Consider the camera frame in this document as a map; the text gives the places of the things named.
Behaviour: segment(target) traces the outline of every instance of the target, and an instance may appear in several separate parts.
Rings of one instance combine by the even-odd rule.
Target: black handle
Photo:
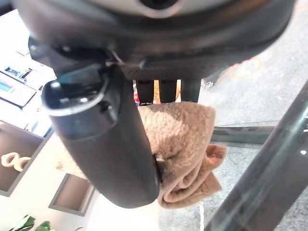
[[[81,95],[76,98],[72,88],[62,84],[64,95],[65,89],[70,89],[69,94],[75,97],[66,99],[65,104],[55,103],[63,95],[53,89],[54,82],[48,83],[43,102],[64,145],[97,190],[120,207],[149,204],[158,196],[159,183],[150,143],[133,100],[132,82],[117,66],[108,68],[102,80],[100,93],[88,99]],[[76,109],[75,102],[87,108],[99,94],[101,100],[91,108]]]

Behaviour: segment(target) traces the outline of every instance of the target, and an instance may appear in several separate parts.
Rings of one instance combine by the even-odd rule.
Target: brown towel
[[[162,207],[189,206],[221,189],[212,170],[221,164],[226,148],[209,145],[215,121],[212,107],[181,102],[138,109],[162,174]],[[57,162],[58,169],[85,178],[68,152],[59,154]]]

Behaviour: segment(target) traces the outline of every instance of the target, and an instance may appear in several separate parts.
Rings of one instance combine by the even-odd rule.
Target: concrete floor
[[[277,125],[308,80],[308,0],[297,2],[284,35],[256,58],[233,68],[199,103],[217,110],[218,126]],[[162,231],[203,230],[215,211],[256,156],[261,146],[229,148],[215,174],[223,190],[184,209],[160,209]],[[308,229],[308,188],[287,212],[276,231]]]

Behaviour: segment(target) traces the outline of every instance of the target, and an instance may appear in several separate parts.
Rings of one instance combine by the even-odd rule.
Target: white ceramic object
[[[25,164],[31,160],[31,157],[21,157],[18,159],[18,161],[14,164],[14,168],[19,171],[19,172],[22,172],[24,170],[24,166]]]
[[[4,167],[13,167],[18,160],[19,160],[19,154],[15,152],[1,156],[1,164]]]

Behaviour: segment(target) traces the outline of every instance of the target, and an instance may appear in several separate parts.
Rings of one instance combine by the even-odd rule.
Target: shelf
[[[41,138],[30,132],[0,122],[0,156],[16,152],[21,157],[31,157],[31,160],[26,163],[22,172],[15,170],[13,167],[4,167],[0,164],[1,195],[10,196],[48,138]]]
[[[85,216],[94,187],[83,178],[66,174],[49,208]]]

